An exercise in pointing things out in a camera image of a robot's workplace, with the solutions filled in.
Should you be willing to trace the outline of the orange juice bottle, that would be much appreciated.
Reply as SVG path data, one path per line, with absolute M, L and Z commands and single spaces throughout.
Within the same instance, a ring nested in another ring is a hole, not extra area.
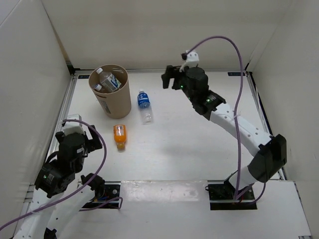
M 114 141 L 118 150 L 125 149 L 125 143 L 127 140 L 126 126 L 123 124 L 117 124 L 113 127 Z

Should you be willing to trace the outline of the blue label plastic bottle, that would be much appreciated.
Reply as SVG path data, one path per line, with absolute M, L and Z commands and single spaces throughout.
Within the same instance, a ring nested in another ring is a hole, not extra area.
M 152 123 L 153 111 L 151 103 L 148 94 L 143 89 L 139 89 L 137 102 L 143 124 Z

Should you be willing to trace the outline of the clear unlabelled plastic bottle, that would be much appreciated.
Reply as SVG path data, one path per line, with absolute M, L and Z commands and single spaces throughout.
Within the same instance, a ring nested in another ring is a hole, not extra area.
M 103 87 L 100 84 L 95 84 L 93 86 L 93 89 L 97 92 L 102 92 L 103 91 Z

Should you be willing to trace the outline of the green label plastic bottle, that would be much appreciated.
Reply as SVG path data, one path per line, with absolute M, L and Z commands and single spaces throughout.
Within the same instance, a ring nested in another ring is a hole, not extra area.
M 99 75 L 100 85 L 104 88 L 106 93 L 113 93 L 120 89 L 122 83 L 113 73 L 107 72 L 102 68 L 98 68 L 96 72 Z

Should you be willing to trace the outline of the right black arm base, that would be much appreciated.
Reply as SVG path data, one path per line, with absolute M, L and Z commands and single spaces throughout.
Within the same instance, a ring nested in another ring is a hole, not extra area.
M 205 186 L 208 192 L 211 211 L 256 210 L 255 195 L 252 186 L 238 191 L 228 181 L 209 181 Z

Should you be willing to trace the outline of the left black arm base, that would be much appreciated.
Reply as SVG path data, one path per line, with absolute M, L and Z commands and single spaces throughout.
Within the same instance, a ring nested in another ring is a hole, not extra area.
M 120 209 L 123 204 L 123 198 L 120 196 L 120 181 L 105 181 L 101 176 L 95 176 L 88 184 L 89 191 L 94 195 L 80 209 L 81 212 L 92 211 L 96 209 Z

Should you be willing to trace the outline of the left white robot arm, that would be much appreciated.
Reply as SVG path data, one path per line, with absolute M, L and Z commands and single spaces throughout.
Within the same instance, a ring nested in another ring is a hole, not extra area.
M 16 239 L 56 239 L 67 223 L 90 198 L 104 196 L 104 180 L 97 173 L 81 177 L 81 186 L 65 195 L 68 185 L 81 172 L 88 154 L 105 149 L 105 142 L 94 125 L 88 125 L 91 138 L 80 120 L 66 120 L 62 131 L 55 134 L 58 149 L 45 160 L 35 181 L 34 197 L 29 212 L 22 216 L 23 223 Z

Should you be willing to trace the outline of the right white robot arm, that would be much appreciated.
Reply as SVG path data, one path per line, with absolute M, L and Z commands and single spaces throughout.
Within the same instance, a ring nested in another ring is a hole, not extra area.
M 208 76 L 199 67 L 180 70 L 168 65 L 161 76 L 163 88 L 182 90 L 194 110 L 207 120 L 219 125 L 237 139 L 252 155 L 252 161 L 240 166 L 224 181 L 224 194 L 238 199 L 242 192 L 256 182 L 266 183 L 287 163 L 287 141 L 278 134 L 273 136 L 257 129 L 243 117 L 235 114 L 231 106 L 208 86 Z

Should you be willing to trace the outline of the brown cylindrical garbage bin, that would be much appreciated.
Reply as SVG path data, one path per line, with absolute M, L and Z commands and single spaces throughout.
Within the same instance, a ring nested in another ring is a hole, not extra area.
M 113 93 L 106 93 L 104 89 L 102 92 L 95 91 L 93 86 L 100 84 L 99 75 L 96 72 L 98 68 L 113 73 L 122 83 L 120 89 Z M 89 76 L 89 86 L 92 92 L 108 117 L 112 119 L 124 118 L 130 113 L 132 108 L 129 79 L 126 69 L 114 64 L 103 65 L 98 68 Z

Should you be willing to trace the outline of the left aluminium frame rail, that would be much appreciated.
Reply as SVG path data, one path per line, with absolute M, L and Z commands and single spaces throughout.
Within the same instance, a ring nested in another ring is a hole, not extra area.
M 74 76 L 74 74 L 71 75 L 71 79 L 69 81 L 69 84 L 67 86 L 63 102 L 60 108 L 59 116 L 57 118 L 57 124 L 59 124 L 63 119 L 65 119 L 68 115 L 69 108 L 71 105 L 72 97 L 74 94 L 75 86 L 76 86 L 77 78 Z

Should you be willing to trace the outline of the aluminium frame rail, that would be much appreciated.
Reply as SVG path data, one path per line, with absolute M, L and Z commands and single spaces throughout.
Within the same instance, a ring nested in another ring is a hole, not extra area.
M 204 68 L 205 72 L 240 72 L 240 69 L 212 69 L 212 68 Z M 81 70 L 77 69 L 74 73 L 74 75 L 80 75 L 80 74 L 91 74 L 94 70 Z M 150 72 L 164 72 L 164 69 L 127 69 L 128 73 L 150 73 Z
M 63 119 L 65 119 L 68 115 L 69 108 L 71 105 L 72 97 L 74 94 L 75 86 L 76 86 L 77 78 L 74 76 L 74 74 L 71 75 L 71 79 L 69 81 L 69 84 L 67 86 L 63 102 L 60 108 L 59 116 L 57 118 L 57 124 L 59 124 Z
M 256 104 L 263 128 L 267 133 L 273 135 L 273 131 L 272 131 L 270 123 L 268 121 L 268 117 L 267 117 L 266 111 L 264 109 L 260 94 L 258 92 L 257 85 L 256 85 L 254 77 L 253 77 L 253 73 L 247 71 L 246 75 L 247 75 L 247 80 L 248 80 L 252 95 L 254 97 L 255 104 Z M 287 180 L 287 175 L 286 175 L 286 172 L 284 169 L 284 166 L 287 163 L 287 143 L 285 143 L 284 150 L 285 151 L 284 151 L 284 153 L 282 153 L 282 156 L 285 156 L 284 159 L 286 162 L 284 163 L 284 165 L 282 165 L 281 169 L 277 173 L 281 180 Z

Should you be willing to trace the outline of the back aluminium frame rail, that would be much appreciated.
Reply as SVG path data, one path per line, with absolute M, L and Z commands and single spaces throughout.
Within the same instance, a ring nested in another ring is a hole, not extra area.
M 240 69 L 212 69 L 212 68 L 204 68 L 205 72 L 240 72 Z M 81 70 L 77 69 L 74 73 L 74 75 L 80 75 L 80 74 L 91 74 L 94 70 Z M 128 73 L 150 73 L 150 72 L 164 72 L 164 69 L 127 69 Z

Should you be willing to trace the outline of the right aluminium frame rail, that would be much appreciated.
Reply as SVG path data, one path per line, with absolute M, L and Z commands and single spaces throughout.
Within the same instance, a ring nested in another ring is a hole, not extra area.
M 254 77 L 253 77 L 253 73 L 247 71 L 246 75 L 247 75 L 247 80 L 248 80 L 252 95 L 254 97 L 255 104 L 256 104 L 263 128 L 267 133 L 273 135 L 273 131 L 272 131 L 270 123 L 268 121 L 268 117 L 267 117 L 266 111 L 264 109 L 260 94 L 258 92 L 257 85 L 256 85 Z M 287 143 L 285 143 L 284 150 L 285 151 L 284 151 L 284 153 L 282 153 L 282 156 L 285 156 L 284 159 L 286 162 L 284 163 L 284 165 L 282 165 L 281 169 L 277 173 L 281 180 L 287 180 L 287 175 L 286 175 L 286 172 L 284 169 L 284 166 L 287 163 Z

